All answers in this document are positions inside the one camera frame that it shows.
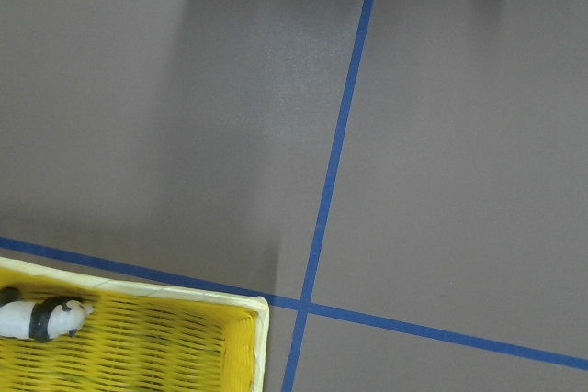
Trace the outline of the yellow plastic basket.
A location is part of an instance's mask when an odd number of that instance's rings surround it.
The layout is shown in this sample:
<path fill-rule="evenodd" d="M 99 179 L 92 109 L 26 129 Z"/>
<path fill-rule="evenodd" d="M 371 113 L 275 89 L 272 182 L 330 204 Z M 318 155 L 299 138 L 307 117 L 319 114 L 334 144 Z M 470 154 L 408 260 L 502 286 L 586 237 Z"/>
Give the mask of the yellow plastic basket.
<path fill-rule="evenodd" d="M 10 258 L 1 284 L 93 312 L 51 342 L 1 340 L 4 391 L 259 391 L 269 306 L 248 297 L 63 271 Z"/>

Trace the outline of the panda toy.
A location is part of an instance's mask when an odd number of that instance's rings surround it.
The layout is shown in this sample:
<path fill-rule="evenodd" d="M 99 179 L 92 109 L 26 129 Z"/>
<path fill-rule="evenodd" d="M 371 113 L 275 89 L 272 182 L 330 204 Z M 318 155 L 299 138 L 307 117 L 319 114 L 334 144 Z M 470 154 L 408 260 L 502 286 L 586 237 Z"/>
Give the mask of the panda toy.
<path fill-rule="evenodd" d="M 94 310 L 81 297 L 54 296 L 35 302 L 25 300 L 17 287 L 5 286 L 1 288 L 1 336 L 35 342 L 74 337 Z"/>

